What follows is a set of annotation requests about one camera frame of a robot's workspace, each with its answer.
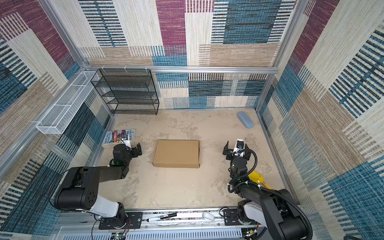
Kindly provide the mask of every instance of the box lid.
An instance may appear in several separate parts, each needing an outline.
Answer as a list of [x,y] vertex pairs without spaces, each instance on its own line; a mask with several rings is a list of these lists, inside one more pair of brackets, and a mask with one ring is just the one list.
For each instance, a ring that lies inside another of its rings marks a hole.
[[153,166],[199,168],[199,145],[199,140],[158,140]]

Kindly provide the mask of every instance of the beige tabletop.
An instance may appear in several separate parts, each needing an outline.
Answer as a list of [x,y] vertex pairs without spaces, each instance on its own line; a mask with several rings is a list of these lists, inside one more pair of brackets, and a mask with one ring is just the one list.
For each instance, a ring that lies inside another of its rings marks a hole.
[[[254,123],[247,129],[237,118],[245,111]],[[227,190],[229,161],[222,155],[229,141],[244,139],[258,157],[256,170],[274,189],[284,188],[257,115],[252,109],[159,110],[157,115],[116,115],[113,130],[136,129],[134,144],[143,155],[133,158],[125,179],[102,182],[99,194],[126,208],[235,206],[242,199]],[[200,140],[200,168],[154,167],[158,139]],[[106,148],[99,166],[108,165],[113,148]],[[254,158],[248,162],[252,167]]]

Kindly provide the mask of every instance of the white wire basket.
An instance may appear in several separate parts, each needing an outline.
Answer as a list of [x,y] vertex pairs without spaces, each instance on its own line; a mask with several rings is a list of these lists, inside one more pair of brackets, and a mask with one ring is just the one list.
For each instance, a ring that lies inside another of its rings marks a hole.
[[95,73],[94,71],[81,72],[43,116],[36,128],[43,134],[63,134],[91,92],[93,88],[91,78],[93,76],[99,78]]

